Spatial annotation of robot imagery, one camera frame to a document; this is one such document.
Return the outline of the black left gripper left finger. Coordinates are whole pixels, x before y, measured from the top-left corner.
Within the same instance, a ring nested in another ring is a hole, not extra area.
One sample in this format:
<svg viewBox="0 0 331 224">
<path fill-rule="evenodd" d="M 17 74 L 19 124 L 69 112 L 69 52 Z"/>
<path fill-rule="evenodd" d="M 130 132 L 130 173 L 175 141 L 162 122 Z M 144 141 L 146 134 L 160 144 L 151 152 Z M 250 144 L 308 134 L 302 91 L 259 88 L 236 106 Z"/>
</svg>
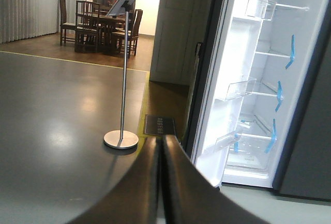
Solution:
<svg viewBox="0 0 331 224">
<path fill-rule="evenodd" d="M 148 137 L 121 180 L 70 223 L 156 223 L 160 141 Z"/>
</svg>

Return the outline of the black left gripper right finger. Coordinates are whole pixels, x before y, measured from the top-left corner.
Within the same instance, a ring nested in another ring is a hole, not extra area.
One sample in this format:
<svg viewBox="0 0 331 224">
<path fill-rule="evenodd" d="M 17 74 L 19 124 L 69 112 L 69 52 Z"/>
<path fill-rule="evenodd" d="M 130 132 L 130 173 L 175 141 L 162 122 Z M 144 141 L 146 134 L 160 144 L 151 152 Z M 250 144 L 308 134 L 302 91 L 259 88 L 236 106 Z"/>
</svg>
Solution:
<svg viewBox="0 0 331 224">
<path fill-rule="evenodd" d="M 162 138 L 161 185 L 167 223 L 265 223 L 213 187 L 175 135 Z"/>
</svg>

